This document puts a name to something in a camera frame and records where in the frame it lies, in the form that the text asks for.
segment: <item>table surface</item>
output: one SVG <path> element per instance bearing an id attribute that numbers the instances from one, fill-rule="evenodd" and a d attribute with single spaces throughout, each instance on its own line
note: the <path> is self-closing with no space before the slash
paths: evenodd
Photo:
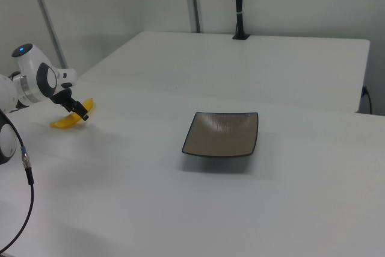
<path id="1" fill-rule="evenodd" d="M 384 117 L 84 80 L 73 97 L 95 108 L 67 130 L 49 127 L 66 115 L 50 101 L 9 115 L 35 177 L 9 254 L 383 256 Z M 196 111 L 257 111 L 254 154 L 184 155 Z M 0 187 L 5 245 L 29 205 L 18 156 Z"/>
<path id="2" fill-rule="evenodd" d="M 353 113 L 368 52 L 356 39 L 143 32 L 80 79 Z"/>

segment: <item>brown plate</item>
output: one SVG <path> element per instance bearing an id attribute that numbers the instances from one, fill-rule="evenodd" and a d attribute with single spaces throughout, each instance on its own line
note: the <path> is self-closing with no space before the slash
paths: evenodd
<path id="1" fill-rule="evenodd" d="M 195 156 L 249 156 L 258 134 L 258 113 L 195 113 L 182 152 Z"/>

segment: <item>black cable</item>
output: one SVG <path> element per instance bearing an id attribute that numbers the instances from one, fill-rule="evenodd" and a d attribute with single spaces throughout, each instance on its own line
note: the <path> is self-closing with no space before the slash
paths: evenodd
<path id="1" fill-rule="evenodd" d="M 3 249 L 0 250 L 0 254 L 2 254 L 9 247 L 11 247 L 13 245 L 13 243 L 16 242 L 16 240 L 20 237 L 20 235 L 24 231 L 24 229 L 25 229 L 25 227 L 29 221 L 29 218 L 30 218 L 31 213 L 32 213 L 32 208 L 34 206 L 34 178 L 32 175 L 32 168 L 31 168 L 31 163 L 29 161 L 29 156 L 26 152 L 24 142 L 23 142 L 19 132 L 17 131 L 17 129 L 15 128 L 15 126 L 13 125 L 11 120 L 5 115 L 5 113 L 1 109 L 0 109 L 0 114 L 5 119 L 5 121 L 12 127 L 14 133 L 16 134 L 17 138 L 19 139 L 20 145 L 22 146 L 22 160 L 23 160 L 23 164 L 24 164 L 24 168 L 25 168 L 26 177 L 28 180 L 28 184 L 31 186 L 31 203 L 29 204 L 29 210 L 28 210 L 27 216 L 25 218 L 24 224 L 21 227 L 20 231 L 17 233 L 17 235 L 12 239 L 12 241 L 8 245 L 6 245 Z"/>
<path id="2" fill-rule="evenodd" d="M 368 95 L 370 114 L 372 114 L 372 100 L 367 87 L 365 87 L 365 93 Z"/>
<path id="3" fill-rule="evenodd" d="M 6 245 L 3 249 L 0 250 L 0 254 L 4 253 L 20 237 L 20 235 L 22 234 L 22 232 L 25 229 L 26 224 L 28 223 L 29 217 L 31 216 L 33 205 L 34 205 L 34 185 L 31 184 L 31 203 L 29 205 L 28 214 L 26 216 L 24 224 L 23 224 L 22 228 L 20 229 L 19 233 L 17 233 L 17 235 L 13 238 L 13 240 L 8 245 Z"/>

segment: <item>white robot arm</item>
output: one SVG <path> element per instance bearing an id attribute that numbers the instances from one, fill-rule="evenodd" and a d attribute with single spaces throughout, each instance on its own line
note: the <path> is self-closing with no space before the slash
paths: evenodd
<path id="1" fill-rule="evenodd" d="M 12 57 L 20 72 L 9 78 L 0 75 L 0 110 L 9 113 L 31 104 L 51 99 L 67 111 L 74 111 L 84 120 L 88 111 L 71 98 L 70 87 L 76 84 L 74 69 L 57 69 L 35 45 L 27 43 L 16 48 Z M 0 164 L 6 163 L 16 150 L 16 136 L 10 125 L 0 115 Z"/>

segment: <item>cable connector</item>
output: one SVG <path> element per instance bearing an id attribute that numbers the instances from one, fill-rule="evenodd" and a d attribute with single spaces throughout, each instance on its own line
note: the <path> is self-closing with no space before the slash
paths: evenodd
<path id="1" fill-rule="evenodd" d="M 35 184 L 35 182 L 34 182 L 34 177 L 32 175 L 31 160 L 29 158 L 28 153 L 26 152 L 25 146 L 22 146 L 21 149 L 22 149 L 22 161 L 23 161 L 23 166 L 26 173 L 26 178 L 28 180 L 28 184 L 33 185 Z"/>
<path id="2" fill-rule="evenodd" d="M 21 149 L 22 149 L 23 166 L 25 169 L 30 168 L 31 167 L 31 160 L 29 158 L 29 155 L 26 152 L 25 146 L 22 146 Z"/>
<path id="3" fill-rule="evenodd" d="M 366 92 L 368 91 L 368 87 L 363 86 L 361 91 L 361 98 L 363 98 L 366 95 Z"/>

